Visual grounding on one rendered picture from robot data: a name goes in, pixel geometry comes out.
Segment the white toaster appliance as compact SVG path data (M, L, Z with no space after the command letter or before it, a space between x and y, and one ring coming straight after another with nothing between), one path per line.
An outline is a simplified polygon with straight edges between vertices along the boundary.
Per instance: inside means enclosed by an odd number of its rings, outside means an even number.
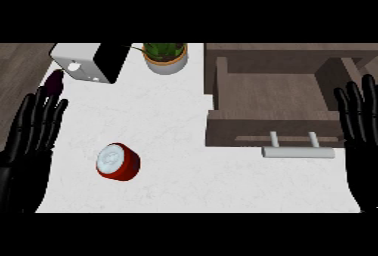
M129 51L130 44L56 43L49 55L75 80L114 84Z

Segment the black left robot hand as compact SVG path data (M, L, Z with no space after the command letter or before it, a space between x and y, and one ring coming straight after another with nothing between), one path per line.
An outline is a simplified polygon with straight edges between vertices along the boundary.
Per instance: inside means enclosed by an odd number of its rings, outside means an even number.
M0 213L34 213L44 199L53 147L68 100L46 87L21 103L0 151Z

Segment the brown wooden cabinet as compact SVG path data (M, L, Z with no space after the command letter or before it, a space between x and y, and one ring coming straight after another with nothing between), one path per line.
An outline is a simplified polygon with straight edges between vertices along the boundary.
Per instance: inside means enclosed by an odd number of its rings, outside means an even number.
M362 69L378 57L378 43L205 43L205 94L213 94L219 57L232 73L312 74L329 58L352 58Z

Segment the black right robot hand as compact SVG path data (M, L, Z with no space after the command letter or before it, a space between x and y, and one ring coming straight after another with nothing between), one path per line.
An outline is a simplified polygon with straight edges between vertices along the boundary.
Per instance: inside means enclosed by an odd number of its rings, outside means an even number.
M362 213L378 214L378 84L365 74L362 87L350 81L335 88L344 134L349 189Z

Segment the potted green plant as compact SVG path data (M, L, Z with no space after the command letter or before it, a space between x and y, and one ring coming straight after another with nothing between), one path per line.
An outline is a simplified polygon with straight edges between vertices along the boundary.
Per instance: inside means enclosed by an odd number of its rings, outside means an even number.
M185 68L189 59L186 43L145 43L136 50L158 75L173 75Z

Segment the brown wooden drawer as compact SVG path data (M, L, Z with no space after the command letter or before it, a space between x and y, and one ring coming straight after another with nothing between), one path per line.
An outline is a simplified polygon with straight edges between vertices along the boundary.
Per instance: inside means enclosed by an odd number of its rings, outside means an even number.
M334 89L360 80L350 58L331 58L312 74L233 73L216 61L214 108L207 115L205 144L213 147L267 146L278 134L284 146L307 146L309 134L324 147L341 148Z

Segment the red can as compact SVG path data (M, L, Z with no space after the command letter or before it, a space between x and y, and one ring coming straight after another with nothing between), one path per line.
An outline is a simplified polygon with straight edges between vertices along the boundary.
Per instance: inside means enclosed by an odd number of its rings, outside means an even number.
M129 181L137 175L139 169L137 153L123 143L111 143L98 155L96 171L99 175L117 181Z

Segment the dark purple eggplant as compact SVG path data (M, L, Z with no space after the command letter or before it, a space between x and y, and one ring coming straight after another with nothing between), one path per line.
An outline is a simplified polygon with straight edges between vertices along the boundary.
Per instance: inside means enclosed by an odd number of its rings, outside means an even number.
M56 69L49 75L43 87L46 88L47 96L59 96L64 91L64 70Z

